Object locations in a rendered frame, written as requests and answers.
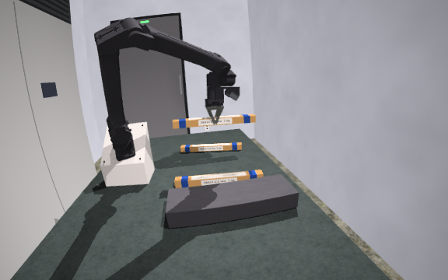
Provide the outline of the orange pack with white e6013 label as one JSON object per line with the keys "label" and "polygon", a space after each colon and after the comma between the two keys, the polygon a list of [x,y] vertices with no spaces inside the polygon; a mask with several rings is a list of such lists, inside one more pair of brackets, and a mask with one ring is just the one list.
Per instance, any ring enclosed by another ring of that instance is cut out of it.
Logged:
{"label": "orange pack with white e6013 label", "polygon": [[182,188],[254,179],[263,176],[264,174],[261,170],[251,170],[236,173],[219,173],[199,176],[175,177],[174,183],[175,188]]}

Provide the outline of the white welding electrode pack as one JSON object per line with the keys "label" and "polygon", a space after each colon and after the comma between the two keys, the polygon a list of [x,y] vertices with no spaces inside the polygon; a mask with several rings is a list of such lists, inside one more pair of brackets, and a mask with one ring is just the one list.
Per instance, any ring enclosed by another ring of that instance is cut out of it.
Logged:
{"label": "white welding electrode pack", "polygon": [[207,152],[207,151],[226,151],[226,150],[242,150],[241,142],[220,143],[220,144],[203,144],[203,145],[182,145],[181,152]]}

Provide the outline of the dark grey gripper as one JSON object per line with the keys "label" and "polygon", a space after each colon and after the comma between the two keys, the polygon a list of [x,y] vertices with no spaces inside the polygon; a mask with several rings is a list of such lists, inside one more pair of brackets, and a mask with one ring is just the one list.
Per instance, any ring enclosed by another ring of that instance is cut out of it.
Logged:
{"label": "dark grey gripper", "polygon": [[[205,107],[206,110],[208,111],[209,116],[211,117],[213,124],[217,124],[220,118],[220,115],[224,109],[224,100],[215,100],[215,87],[221,87],[221,86],[207,86],[207,99],[206,99],[206,103]],[[207,101],[207,100],[211,100],[211,101]],[[212,104],[208,104],[208,103],[212,103]],[[218,104],[217,104],[218,103]],[[219,107],[222,106],[222,107]],[[212,115],[212,110],[216,110],[215,113],[215,117],[216,120],[214,119],[213,115]]]}

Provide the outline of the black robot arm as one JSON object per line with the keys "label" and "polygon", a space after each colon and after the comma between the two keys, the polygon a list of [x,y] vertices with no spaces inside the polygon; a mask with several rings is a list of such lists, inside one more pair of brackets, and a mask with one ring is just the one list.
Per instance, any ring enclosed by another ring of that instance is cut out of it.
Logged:
{"label": "black robot arm", "polygon": [[[220,54],[196,47],[137,22],[131,17],[121,19],[95,32],[94,38],[98,45],[100,71],[109,115],[107,126],[117,161],[135,156],[132,129],[128,127],[129,122],[126,121],[123,110],[119,49],[130,47],[145,51],[150,49],[200,65],[211,71],[206,75],[207,86],[233,86],[236,82],[236,74],[230,70],[231,65]],[[224,89],[227,91],[225,95],[233,100],[237,101],[240,97],[240,88],[237,86],[215,87],[215,100],[224,100]]]}

